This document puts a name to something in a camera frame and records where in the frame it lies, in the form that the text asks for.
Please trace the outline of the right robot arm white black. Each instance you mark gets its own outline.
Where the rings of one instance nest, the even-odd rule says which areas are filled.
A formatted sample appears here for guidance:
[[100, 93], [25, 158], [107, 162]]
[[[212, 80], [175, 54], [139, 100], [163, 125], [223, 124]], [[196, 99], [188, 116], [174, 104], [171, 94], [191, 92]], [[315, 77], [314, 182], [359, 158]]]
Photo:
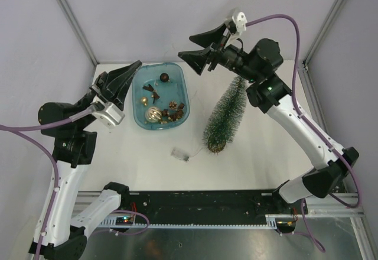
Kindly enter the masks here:
[[358, 151], [333, 140], [299, 107], [294, 91], [276, 74], [284, 62], [278, 42], [263, 38], [247, 53], [229, 44], [232, 37], [223, 24], [190, 36], [202, 50], [180, 51], [178, 56], [197, 74], [221, 65], [247, 80], [249, 103], [280, 124], [308, 156], [313, 169], [274, 191], [272, 206], [278, 213], [287, 213], [296, 201], [309, 196], [327, 197], [349, 175]]

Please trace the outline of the clear light string battery box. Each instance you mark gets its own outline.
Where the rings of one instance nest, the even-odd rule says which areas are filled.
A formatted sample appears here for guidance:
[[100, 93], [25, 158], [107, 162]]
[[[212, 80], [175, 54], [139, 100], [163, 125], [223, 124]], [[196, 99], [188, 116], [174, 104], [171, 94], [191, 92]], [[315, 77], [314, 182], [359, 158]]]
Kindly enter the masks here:
[[177, 147], [172, 149], [171, 156], [186, 163], [189, 162], [190, 159], [190, 154]]

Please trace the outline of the small green christmas tree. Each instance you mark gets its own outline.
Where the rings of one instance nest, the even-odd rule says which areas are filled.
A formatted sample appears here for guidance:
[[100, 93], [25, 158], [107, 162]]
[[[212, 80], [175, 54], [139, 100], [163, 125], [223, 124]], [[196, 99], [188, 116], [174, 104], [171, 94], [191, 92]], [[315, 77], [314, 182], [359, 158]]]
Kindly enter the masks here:
[[247, 103], [246, 81], [236, 76], [216, 103], [203, 132], [208, 152], [222, 152], [235, 138]]

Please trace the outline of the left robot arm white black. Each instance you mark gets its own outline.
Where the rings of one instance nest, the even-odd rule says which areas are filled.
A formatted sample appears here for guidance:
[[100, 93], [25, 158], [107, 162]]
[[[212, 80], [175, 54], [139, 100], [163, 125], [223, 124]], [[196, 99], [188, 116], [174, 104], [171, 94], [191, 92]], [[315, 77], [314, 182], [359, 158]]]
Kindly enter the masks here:
[[129, 187], [110, 182], [100, 196], [77, 216], [73, 209], [84, 176], [95, 153], [94, 121], [108, 128], [125, 117], [126, 95], [142, 62], [101, 73], [76, 103], [45, 103], [38, 111], [41, 133], [54, 138], [53, 173], [43, 211], [29, 253], [37, 259], [79, 259], [88, 238], [112, 212], [131, 206]]

